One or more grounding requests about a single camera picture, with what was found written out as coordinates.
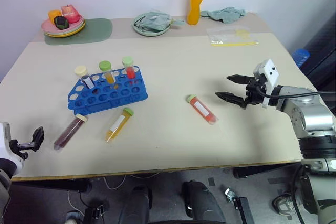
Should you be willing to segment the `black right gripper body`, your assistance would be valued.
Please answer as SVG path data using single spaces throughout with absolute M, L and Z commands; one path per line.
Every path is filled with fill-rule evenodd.
M 264 97 L 259 94 L 257 88 L 259 87 L 261 91 L 264 91 L 263 85 L 266 83 L 266 77 L 261 75 L 258 79 L 255 77 L 245 77 L 244 84 L 246 85 L 246 98 L 244 101 L 243 108 L 247 105 L 257 105 L 262 104 Z

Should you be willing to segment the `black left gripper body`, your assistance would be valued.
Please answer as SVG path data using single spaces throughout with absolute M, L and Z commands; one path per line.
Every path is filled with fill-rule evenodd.
M 21 150 L 19 149 L 17 140 L 10 140 L 9 148 L 14 154 L 18 155 L 22 160 L 25 160 L 28 158 L 28 153 L 27 152 L 22 153 Z

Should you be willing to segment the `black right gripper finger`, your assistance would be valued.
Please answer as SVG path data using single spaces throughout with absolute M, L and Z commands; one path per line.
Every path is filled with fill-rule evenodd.
M 242 97 L 238 97 L 233 93 L 229 92 L 215 92 L 215 94 L 222 100 L 238 105 L 242 109 L 246 109 L 248 102 L 245 101 Z
M 253 77 L 249 77 L 249 76 L 243 76 L 243 75 L 239 75 L 239 74 L 234 74 L 231 76 L 226 77 L 228 80 L 237 83 L 237 84 L 249 84 L 251 82 L 251 80 L 253 79 Z

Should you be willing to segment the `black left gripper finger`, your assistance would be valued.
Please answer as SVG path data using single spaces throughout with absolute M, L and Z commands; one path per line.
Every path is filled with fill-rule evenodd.
M 43 142 L 42 140 L 35 140 L 29 143 L 21 143 L 21 144 L 17 144 L 17 148 L 19 151 L 32 150 L 36 152 L 37 150 L 39 150 L 42 142 Z
M 43 127 L 40 126 L 39 128 L 37 128 L 34 131 L 32 137 L 33 137 L 32 142 L 34 144 L 41 144 L 43 142 L 43 140 L 44 140 L 44 129 L 43 129 Z

